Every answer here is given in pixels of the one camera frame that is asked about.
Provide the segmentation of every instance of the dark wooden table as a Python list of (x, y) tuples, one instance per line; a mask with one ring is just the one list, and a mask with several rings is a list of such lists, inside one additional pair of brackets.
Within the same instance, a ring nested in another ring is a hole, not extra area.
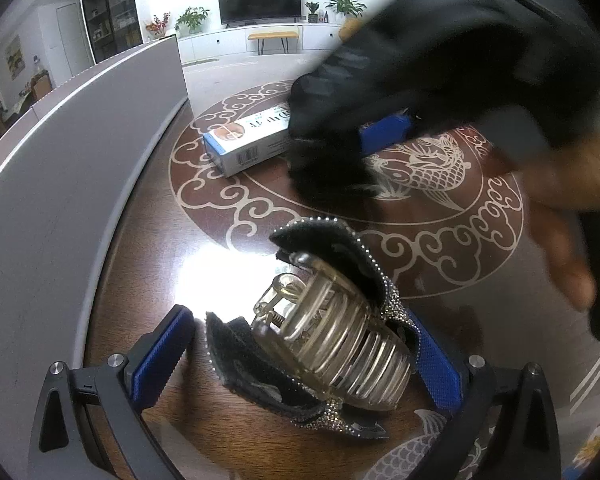
[[(600, 344), (588, 335), (586, 317), (567, 309), (548, 285), (541, 255), (523, 234), (522, 194), (513, 176), (485, 175), (498, 155), (484, 137), (459, 128), (382, 152), (370, 161), (382, 182), (380, 200), (363, 208), (345, 203), (318, 211), (304, 204), (282, 158), (220, 177), (200, 134), (278, 104), (288, 86), (236, 94), (195, 123), (189, 124), (186, 106), (177, 115), (120, 219), (94, 302), (85, 364), (128, 349), (175, 303), (193, 311), (199, 334), (207, 311), (250, 322), (253, 303), (283, 269), (269, 233), (294, 218), (338, 215), (363, 233), (410, 306), (426, 310), (465, 351), (496, 365), (541, 362), (556, 405), (568, 412), (579, 397), (570, 394), (600, 356)], [(589, 395), (599, 394), (600, 377)], [(413, 378), (386, 418), (387, 441), (300, 430), (223, 388), (199, 337), (143, 416), (186, 478), (380, 480), (406, 473), (427, 449), (443, 422), (432, 409)], [(102, 414), (92, 413), (117, 473), (131, 478)], [(565, 441), (567, 453), (573, 456), (581, 441)], [(477, 445), (474, 462), (480, 453)]]

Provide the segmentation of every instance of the blue rubber grip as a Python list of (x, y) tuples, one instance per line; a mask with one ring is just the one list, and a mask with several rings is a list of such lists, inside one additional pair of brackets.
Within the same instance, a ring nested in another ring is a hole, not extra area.
[(371, 155), (403, 142), (404, 134), (410, 128), (410, 118), (402, 114), (393, 114), (380, 119), (377, 123), (360, 128), (362, 155)]
[(133, 375), (130, 397), (138, 413), (158, 401), (194, 332), (193, 314), (183, 308), (162, 332)]
[(436, 407), (453, 414), (462, 404), (462, 377), (413, 313), (411, 319), (420, 329), (420, 353), (416, 361), (418, 372)]

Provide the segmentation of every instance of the gray partition panel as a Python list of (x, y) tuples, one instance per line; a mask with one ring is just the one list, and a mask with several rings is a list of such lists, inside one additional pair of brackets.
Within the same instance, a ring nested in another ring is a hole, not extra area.
[(0, 167), (0, 462), (14, 479), (46, 369), (82, 365), (113, 231), (186, 101), (175, 38), (146, 45), (69, 94)]
[(128, 50), (124, 50), (115, 56), (108, 57), (104, 61), (89, 67), (87, 70), (83, 70), (79, 74), (73, 76), (69, 81), (65, 81), (59, 87), (54, 88), (53, 91), (45, 95), (40, 101), (33, 103), (33, 109), (36, 111), (36, 115), (39, 118), (44, 117), (48, 114), (62, 99), (65, 99), (71, 92), (86, 83), (89, 79), (92, 79), (100, 72), (103, 72), (111, 65), (120, 62), (125, 57), (131, 56), (138, 50), (145, 48), (145, 44), (137, 45)]
[(38, 116), (33, 108), (29, 108), (16, 123), (0, 138), (0, 166), (18, 143), (27, 135), (38, 122)]

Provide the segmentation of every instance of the barcode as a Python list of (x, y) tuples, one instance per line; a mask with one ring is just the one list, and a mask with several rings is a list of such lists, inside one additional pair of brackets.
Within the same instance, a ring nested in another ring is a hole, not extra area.
[(258, 147), (251, 146), (250, 148), (247, 148), (243, 152), (236, 153), (235, 156), (238, 158), (238, 164), (240, 164), (241, 166), (244, 166), (245, 164), (248, 164), (255, 158), (258, 158)]

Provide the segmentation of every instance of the human hand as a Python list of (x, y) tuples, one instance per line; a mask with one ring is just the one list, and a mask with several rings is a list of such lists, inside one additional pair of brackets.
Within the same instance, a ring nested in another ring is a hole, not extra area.
[(600, 210), (600, 134), (533, 160), (521, 171), (531, 200), (529, 232), (544, 251), (549, 276), (577, 310), (587, 310), (596, 282), (574, 253), (567, 222), (556, 209)]

